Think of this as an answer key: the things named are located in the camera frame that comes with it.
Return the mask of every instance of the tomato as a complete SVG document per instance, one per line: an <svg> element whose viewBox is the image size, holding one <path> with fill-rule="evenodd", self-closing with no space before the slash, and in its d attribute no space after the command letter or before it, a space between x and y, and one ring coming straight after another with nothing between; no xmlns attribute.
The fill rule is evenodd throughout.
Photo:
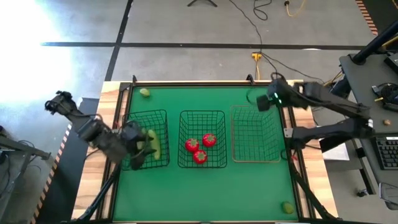
<svg viewBox="0 0 398 224"><path fill-rule="evenodd" d="M206 147L214 146L217 142L217 138L214 134L205 134L202 140L203 145Z"/></svg>
<svg viewBox="0 0 398 224"><path fill-rule="evenodd" d="M188 139L185 142L185 148L189 152L196 152L199 149L199 141L196 139Z"/></svg>
<svg viewBox="0 0 398 224"><path fill-rule="evenodd" d="M197 164L203 164L207 161L207 154L203 150L197 150L195 153L193 153L193 160Z"/></svg>

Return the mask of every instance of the green table surface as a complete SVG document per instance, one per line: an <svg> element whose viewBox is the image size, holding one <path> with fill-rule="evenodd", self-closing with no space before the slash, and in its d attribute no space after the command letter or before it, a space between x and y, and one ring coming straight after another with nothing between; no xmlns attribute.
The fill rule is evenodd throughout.
<svg viewBox="0 0 398 224"><path fill-rule="evenodd" d="M132 95L132 112L166 110L170 163L166 167L122 171L114 221L282 221L281 203L295 206L288 163L237 163L231 152L231 106L248 105L253 87L150 87ZM257 87L250 98L266 93ZM222 169L184 169L177 164L179 116L184 110L221 110L225 113L228 164ZM282 138L282 127L278 130Z"/></svg>

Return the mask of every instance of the metal wire basket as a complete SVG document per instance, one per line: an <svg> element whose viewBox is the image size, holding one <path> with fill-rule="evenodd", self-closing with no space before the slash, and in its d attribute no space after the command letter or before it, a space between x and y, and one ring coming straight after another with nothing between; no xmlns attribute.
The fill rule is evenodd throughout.
<svg viewBox="0 0 398 224"><path fill-rule="evenodd" d="M232 152L235 162L279 162L284 150L279 111L259 112L254 106L233 106Z"/></svg>
<svg viewBox="0 0 398 224"><path fill-rule="evenodd" d="M167 166L170 162L169 133L167 131L167 113L165 110L143 111L129 113L125 121L137 121L142 128L154 130L160 141L160 159L148 155L144 165L140 169ZM127 155L122 163L122 170L132 170L130 166L130 155Z"/></svg>
<svg viewBox="0 0 398 224"><path fill-rule="evenodd" d="M212 133L217 142L213 147L201 143L205 134ZM204 164L196 164L191 152L185 149L185 141L195 138L200 149L207 153ZM224 168L226 157L225 115L222 111L183 111L180 113L180 132L178 136L178 165L182 168Z"/></svg>

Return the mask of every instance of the wooden table frame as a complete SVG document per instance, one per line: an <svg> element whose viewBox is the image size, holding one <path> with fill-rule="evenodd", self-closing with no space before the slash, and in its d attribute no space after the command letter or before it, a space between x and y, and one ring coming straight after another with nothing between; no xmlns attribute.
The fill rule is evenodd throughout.
<svg viewBox="0 0 398 224"><path fill-rule="evenodd" d="M135 86L267 86L268 84L270 84L270 81L265 80L255 81L254 83L251 83L249 80L171 82L139 82L134 80L133 82L104 82L97 113L103 116L103 120L108 126L113 129L120 127L123 122L123 115L129 112L132 89ZM282 115L281 122L285 128L293 128L295 126L312 128L315 126L311 110L284 108L280 113ZM308 144L320 147L319 142L316 140L312 140ZM287 154L287 156L290 157L292 152L287 151ZM311 190L317 196L321 204L328 212L337 217L333 194L331 192L321 150L306 147L303 151L297 151L295 166L302 174L306 183L309 183ZM93 154L87 158L83 168L72 218L78 218L84 213L86 208L90 206L113 169L114 164L101 153ZM311 202L306 198L303 190L293 178L292 183L298 217L320 217L319 214L314 211ZM108 222L112 222L117 185L118 176L116 182L107 192L104 200L100 203L95 215L93 215L91 219L98 220L104 218Z"/></svg>

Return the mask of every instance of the concrete floor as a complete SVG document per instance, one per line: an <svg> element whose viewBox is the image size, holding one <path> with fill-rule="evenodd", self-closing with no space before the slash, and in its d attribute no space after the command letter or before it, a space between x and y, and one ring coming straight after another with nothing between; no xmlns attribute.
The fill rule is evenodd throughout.
<svg viewBox="0 0 398 224"><path fill-rule="evenodd" d="M252 14L252 1L234 0L259 27L265 44L364 45L371 34L354 0L308 0L296 18L286 15L283 1L264 10L268 21ZM217 0L217 8L198 1L185 7L184 0L135 0L123 42L185 42L258 44L249 22L229 1ZM56 154L68 121L44 111L45 101L57 90L75 98L99 98L113 48L39 47L39 42L114 42L118 36L127 0L29 1L12 3L6 15L15 24L5 26L1 37L7 59L2 65L0 124L15 139L26 139L39 149ZM298 1L292 1L296 9ZM236 80L254 74L252 49L143 49L121 48L112 80ZM339 71L338 58L352 51L264 50L286 65L308 75L328 80ZM281 65L288 79L309 80ZM263 79L271 66L260 63ZM334 122L338 117L316 114L316 119ZM24 181L16 186L6 215L7 222L26 223L33 215L53 158L35 160ZM360 185L357 172L330 173L340 216L347 220L383 223L398 220L376 197L358 199L352 189Z"/></svg>

